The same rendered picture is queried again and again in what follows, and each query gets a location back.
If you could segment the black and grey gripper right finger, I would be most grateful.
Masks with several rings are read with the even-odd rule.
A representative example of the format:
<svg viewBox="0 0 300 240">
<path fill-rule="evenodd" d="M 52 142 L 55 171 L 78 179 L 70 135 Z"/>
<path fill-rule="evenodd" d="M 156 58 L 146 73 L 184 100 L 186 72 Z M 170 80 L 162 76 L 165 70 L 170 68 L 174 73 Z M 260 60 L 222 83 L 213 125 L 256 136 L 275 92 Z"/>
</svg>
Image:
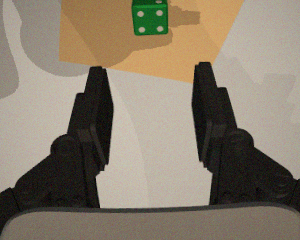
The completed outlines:
<svg viewBox="0 0 300 240">
<path fill-rule="evenodd" d="M 237 127 L 227 88 L 217 87 L 210 62 L 195 65 L 192 113 L 199 162 L 212 173 L 209 205 L 268 201 L 300 213 L 300 179 Z"/>
</svg>

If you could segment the green die with white pips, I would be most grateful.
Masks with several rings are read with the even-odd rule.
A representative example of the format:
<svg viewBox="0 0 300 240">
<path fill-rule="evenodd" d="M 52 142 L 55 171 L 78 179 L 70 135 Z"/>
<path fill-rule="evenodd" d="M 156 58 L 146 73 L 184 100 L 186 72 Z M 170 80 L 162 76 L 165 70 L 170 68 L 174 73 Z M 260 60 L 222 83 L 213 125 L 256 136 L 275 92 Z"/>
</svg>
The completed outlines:
<svg viewBox="0 0 300 240">
<path fill-rule="evenodd" d="M 167 0 L 132 0 L 134 35 L 164 35 L 168 33 Z"/>
</svg>

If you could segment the orange mat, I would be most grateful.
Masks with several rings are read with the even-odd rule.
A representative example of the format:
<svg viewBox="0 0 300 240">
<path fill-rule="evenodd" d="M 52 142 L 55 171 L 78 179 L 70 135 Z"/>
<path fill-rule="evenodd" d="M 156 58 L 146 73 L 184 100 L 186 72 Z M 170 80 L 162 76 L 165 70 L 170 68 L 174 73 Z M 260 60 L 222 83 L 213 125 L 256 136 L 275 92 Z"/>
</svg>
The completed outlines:
<svg viewBox="0 0 300 240">
<path fill-rule="evenodd" d="M 167 0 L 168 34 L 134 35 L 132 0 L 62 0 L 59 61 L 193 83 L 213 65 L 244 0 Z"/>
</svg>

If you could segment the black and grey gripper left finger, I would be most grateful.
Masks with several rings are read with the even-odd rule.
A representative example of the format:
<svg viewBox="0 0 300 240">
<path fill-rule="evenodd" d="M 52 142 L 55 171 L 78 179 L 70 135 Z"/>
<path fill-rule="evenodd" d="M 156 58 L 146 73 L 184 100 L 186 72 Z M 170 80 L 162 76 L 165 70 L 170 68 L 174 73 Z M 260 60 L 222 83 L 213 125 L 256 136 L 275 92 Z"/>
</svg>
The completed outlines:
<svg viewBox="0 0 300 240">
<path fill-rule="evenodd" d="M 50 155 L 15 187 L 0 193 L 0 234 L 9 218 L 31 208 L 100 208 L 96 176 L 109 164 L 113 115 L 107 71 L 90 67 L 84 93 L 76 94 L 67 134 L 53 141 Z"/>
</svg>

